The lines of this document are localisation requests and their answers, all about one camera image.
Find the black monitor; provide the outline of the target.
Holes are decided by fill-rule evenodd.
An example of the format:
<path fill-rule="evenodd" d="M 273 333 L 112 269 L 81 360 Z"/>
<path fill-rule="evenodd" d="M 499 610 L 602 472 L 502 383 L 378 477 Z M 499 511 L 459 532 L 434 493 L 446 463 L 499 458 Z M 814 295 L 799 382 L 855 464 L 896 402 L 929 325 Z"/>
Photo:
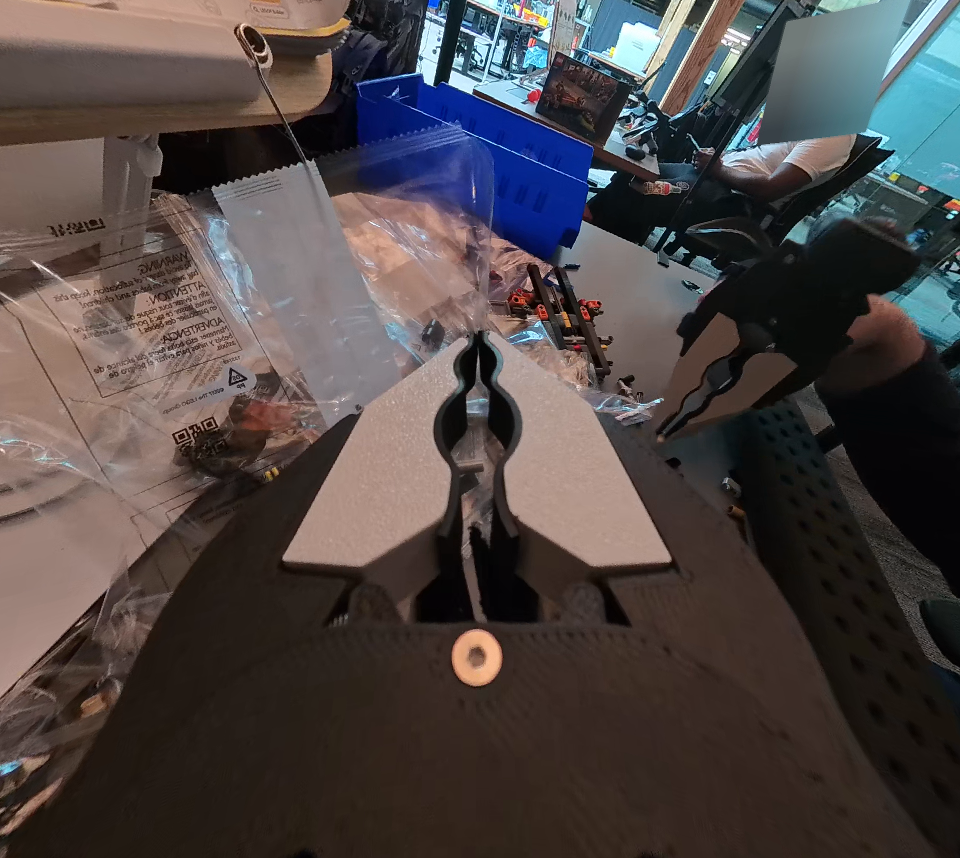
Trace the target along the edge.
<path fill-rule="evenodd" d="M 782 0 L 740 55 L 711 102 L 721 113 L 751 118 L 768 94 L 786 26 L 805 15 L 799 0 Z"/>

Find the large clear bag white label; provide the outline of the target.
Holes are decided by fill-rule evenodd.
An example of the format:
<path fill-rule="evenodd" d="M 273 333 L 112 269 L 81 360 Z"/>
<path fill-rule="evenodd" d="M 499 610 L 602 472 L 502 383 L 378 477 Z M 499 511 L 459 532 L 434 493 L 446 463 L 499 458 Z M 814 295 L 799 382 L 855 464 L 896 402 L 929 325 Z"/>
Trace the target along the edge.
<path fill-rule="evenodd" d="M 224 187 L 2 240 L 2 489 L 75 479 L 127 500 L 257 479 L 400 371 L 322 190 Z"/>

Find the white slotted stand leg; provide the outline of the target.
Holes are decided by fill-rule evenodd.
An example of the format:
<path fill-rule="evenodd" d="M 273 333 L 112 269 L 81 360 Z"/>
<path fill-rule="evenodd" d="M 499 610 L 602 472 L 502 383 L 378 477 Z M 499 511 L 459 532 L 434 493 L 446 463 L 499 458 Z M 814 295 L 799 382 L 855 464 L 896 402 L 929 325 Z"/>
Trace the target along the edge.
<path fill-rule="evenodd" d="M 158 134 L 122 135 L 103 140 L 102 257 L 143 246 L 153 181 L 161 171 Z"/>

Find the wooden desk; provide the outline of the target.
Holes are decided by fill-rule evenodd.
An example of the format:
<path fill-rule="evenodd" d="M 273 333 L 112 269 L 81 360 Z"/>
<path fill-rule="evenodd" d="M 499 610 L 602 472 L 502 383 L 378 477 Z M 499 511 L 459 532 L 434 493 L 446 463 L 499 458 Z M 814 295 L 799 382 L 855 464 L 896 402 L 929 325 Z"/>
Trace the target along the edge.
<path fill-rule="evenodd" d="M 500 108 L 506 108 L 528 119 L 539 122 L 555 131 L 562 132 L 570 137 L 579 138 L 565 126 L 553 122 L 549 118 L 536 112 L 536 104 L 527 101 L 529 88 L 513 81 L 495 81 L 490 84 L 477 84 L 472 94 L 489 101 Z M 604 145 L 593 143 L 593 159 L 600 168 L 608 168 L 629 173 L 641 181 L 655 181 L 662 178 L 661 169 L 656 156 L 645 156 L 637 161 L 626 155 L 627 146 L 618 133 L 612 132 Z"/>

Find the person's right hand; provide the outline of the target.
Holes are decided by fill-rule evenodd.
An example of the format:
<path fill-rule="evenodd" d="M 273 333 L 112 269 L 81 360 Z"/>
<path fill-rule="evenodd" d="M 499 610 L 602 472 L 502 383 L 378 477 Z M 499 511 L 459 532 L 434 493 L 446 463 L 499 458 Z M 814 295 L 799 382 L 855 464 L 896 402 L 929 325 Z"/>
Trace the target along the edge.
<path fill-rule="evenodd" d="M 853 396 L 883 385 L 921 361 L 929 347 L 902 308 L 875 294 L 868 296 L 866 314 L 853 321 L 846 335 L 849 345 L 814 384 L 822 398 Z"/>

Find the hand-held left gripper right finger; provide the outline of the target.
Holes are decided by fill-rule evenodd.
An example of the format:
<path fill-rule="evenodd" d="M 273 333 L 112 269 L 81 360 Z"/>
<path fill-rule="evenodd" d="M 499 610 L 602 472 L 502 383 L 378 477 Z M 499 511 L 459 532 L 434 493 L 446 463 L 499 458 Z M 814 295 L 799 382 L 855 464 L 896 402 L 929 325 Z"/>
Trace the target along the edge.
<path fill-rule="evenodd" d="M 629 624 L 613 583 L 673 557 L 590 404 L 497 335 L 478 337 L 487 426 L 501 445 L 479 600 L 494 623 Z"/>

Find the pile of clear lego bags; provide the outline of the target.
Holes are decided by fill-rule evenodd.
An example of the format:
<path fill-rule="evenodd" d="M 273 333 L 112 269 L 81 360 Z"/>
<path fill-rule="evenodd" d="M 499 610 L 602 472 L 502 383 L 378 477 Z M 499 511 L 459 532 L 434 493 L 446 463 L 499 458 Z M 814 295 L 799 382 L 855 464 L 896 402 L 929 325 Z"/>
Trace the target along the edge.
<path fill-rule="evenodd" d="M 102 732 L 210 540 L 337 420 L 488 326 L 597 411 L 661 400 L 507 323 L 533 254 L 440 125 L 2 233 L 2 856 Z"/>

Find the lego car set box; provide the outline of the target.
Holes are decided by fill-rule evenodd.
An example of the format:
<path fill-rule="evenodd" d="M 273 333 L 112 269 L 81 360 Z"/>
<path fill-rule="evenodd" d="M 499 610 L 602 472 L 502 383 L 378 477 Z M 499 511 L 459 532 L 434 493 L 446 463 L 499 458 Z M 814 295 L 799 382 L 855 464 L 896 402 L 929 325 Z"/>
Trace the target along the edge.
<path fill-rule="evenodd" d="M 535 113 L 589 144 L 603 146 L 631 89 L 629 83 L 557 52 Z"/>

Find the black mesh office chair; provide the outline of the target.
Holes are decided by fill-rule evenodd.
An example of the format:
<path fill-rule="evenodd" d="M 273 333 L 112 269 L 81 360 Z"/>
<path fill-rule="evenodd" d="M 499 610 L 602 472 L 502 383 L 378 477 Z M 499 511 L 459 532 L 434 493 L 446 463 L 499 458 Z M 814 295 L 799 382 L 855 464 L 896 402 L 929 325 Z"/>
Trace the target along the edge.
<path fill-rule="evenodd" d="M 778 245 L 798 224 L 812 217 L 846 192 L 892 152 L 882 149 L 878 135 L 855 134 L 755 146 L 717 157 L 698 152 L 702 183 L 697 203 L 683 216 L 691 216 L 678 245 L 689 267 L 702 258 L 716 269 L 732 261 L 718 245 L 699 244 L 693 227 L 713 218 L 742 218 L 758 227 Z"/>

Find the lego chassis frame assembly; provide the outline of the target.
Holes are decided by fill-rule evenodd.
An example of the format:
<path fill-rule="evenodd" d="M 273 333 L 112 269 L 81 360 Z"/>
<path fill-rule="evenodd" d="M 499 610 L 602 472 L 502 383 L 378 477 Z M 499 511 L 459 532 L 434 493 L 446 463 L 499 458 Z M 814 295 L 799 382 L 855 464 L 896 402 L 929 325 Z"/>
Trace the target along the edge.
<path fill-rule="evenodd" d="M 578 269 L 567 264 L 544 273 L 537 263 L 527 263 L 527 283 L 510 289 L 506 307 L 515 318 L 539 321 L 556 348 L 580 353 L 603 381 L 611 374 L 608 349 L 614 339 L 596 328 L 605 313 L 603 302 L 582 299 L 575 292 L 569 272 Z"/>

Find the white book stand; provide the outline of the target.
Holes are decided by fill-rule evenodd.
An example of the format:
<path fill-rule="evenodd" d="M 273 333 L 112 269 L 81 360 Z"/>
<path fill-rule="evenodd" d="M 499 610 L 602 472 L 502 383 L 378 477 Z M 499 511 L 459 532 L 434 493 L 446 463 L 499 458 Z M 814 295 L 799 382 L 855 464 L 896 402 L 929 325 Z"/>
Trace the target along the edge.
<path fill-rule="evenodd" d="M 252 100 L 261 87 L 235 26 L 53 0 L 1 0 L 1 108 Z"/>

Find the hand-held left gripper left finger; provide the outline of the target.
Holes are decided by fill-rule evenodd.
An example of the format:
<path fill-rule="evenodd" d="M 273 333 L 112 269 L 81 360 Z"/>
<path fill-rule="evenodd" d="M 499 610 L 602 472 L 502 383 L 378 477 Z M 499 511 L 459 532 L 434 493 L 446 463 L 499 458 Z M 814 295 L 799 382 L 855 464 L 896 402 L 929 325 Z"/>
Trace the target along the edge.
<path fill-rule="evenodd" d="M 461 471 L 479 333 L 457 339 L 365 408 L 283 553 L 293 570 L 383 588 L 423 621 L 473 616 Z"/>

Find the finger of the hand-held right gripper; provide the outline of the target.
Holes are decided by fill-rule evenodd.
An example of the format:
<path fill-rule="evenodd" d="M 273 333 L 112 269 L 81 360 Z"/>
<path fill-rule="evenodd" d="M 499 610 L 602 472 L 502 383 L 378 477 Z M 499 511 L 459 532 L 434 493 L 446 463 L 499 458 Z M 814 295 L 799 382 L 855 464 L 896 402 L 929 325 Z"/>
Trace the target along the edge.
<path fill-rule="evenodd" d="M 711 318 L 682 355 L 656 409 L 659 441 L 726 420 L 748 409 L 736 400 L 745 358 L 737 323 L 723 314 Z"/>
<path fill-rule="evenodd" d="M 797 369 L 777 351 L 736 354 L 710 365 L 690 351 L 671 374 L 662 401 L 662 441 L 698 432 L 756 405 Z"/>

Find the blue plastic bin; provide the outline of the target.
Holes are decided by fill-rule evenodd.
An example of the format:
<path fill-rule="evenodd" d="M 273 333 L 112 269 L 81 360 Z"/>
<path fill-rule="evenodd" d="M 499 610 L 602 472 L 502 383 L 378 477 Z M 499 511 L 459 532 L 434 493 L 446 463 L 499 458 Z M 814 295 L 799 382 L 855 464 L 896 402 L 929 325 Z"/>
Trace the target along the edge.
<path fill-rule="evenodd" d="M 580 139 L 420 74 L 356 85 L 361 145 L 457 125 L 493 161 L 493 230 L 538 259 L 573 247 L 589 191 L 594 150 Z"/>

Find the black perforated pad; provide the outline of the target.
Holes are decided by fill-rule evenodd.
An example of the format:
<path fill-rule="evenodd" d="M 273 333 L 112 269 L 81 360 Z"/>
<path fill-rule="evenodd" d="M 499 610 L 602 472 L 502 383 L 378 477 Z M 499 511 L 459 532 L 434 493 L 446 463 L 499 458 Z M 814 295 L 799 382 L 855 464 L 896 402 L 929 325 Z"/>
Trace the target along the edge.
<path fill-rule="evenodd" d="M 792 401 L 656 449 L 715 505 L 740 489 L 750 546 L 860 745 L 941 856 L 959 854 L 958 714 L 828 458 Z"/>

